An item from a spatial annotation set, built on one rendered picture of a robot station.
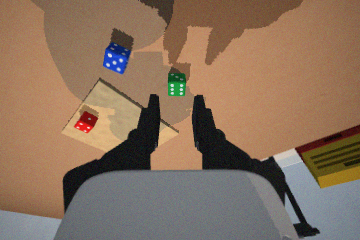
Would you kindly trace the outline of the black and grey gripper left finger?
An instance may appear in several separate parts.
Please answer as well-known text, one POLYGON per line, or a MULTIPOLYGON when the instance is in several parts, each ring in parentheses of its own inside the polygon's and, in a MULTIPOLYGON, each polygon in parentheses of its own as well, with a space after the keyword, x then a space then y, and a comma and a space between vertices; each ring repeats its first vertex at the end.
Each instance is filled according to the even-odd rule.
POLYGON ((138 126, 101 159, 68 171, 63 177, 64 214, 77 189, 89 178, 109 171, 151 170, 151 153, 158 148, 160 130, 159 96, 150 94, 148 108, 142 108, 138 126), (147 112, 147 113, 146 113, 147 112), (125 163, 124 163, 125 161, 125 163))

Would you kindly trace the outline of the green die with white pips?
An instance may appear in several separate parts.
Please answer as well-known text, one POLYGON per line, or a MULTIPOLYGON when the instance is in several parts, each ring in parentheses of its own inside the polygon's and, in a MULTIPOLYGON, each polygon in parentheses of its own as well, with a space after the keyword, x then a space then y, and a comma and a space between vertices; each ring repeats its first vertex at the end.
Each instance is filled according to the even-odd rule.
POLYGON ((168 95, 169 96, 185 96, 186 77, 182 73, 168 74, 168 95))

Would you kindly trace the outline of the beige flat mat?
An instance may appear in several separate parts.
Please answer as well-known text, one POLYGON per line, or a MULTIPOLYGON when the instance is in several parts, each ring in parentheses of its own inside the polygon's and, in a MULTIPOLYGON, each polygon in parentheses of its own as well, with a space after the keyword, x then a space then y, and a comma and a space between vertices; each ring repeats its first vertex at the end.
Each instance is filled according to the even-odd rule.
MULTIPOLYGON (((62 134, 108 152, 125 141, 128 133, 137 128, 141 109, 141 106, 100 79, 62 134), (98 118, 89 133, 74 127, 85 111, 98 118)), ((158 146, 178 134, 177 130, 160 120, 158 146)))

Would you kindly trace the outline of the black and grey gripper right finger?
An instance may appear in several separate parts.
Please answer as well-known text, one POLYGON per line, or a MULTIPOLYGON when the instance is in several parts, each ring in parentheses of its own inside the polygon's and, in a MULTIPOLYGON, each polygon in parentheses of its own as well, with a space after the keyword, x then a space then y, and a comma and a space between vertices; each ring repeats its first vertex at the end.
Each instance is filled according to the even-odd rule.
POLYGON ((285 207, 284 173, 277 167, 252 159, 246 152, 226 140, 224 132, 216 129, 212 111, 206 108, 203 95, 194 96, 192 127, 195 148, 202 153, 202 170, 231 168, 259 174, 271 183, 285 207))

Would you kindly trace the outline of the red die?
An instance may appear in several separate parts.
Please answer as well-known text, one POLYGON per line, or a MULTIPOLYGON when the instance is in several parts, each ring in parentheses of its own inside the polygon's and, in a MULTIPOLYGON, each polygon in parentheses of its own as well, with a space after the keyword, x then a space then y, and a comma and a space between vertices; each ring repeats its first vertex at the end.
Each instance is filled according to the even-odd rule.
POLYGON ((89 133, 94 128, 97 120, 97 117, 85 111, 80 116, 74 127, 85 133, 89 133))

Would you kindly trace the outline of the blue die with white pips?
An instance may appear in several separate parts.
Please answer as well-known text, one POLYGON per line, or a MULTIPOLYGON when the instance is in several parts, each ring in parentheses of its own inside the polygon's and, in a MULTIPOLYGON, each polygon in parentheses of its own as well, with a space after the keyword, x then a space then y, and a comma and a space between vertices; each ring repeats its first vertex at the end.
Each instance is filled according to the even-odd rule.
POLYGON ((131 55, 131 51, 112 42, 105 50, 103 66, 123 74, 131 55))

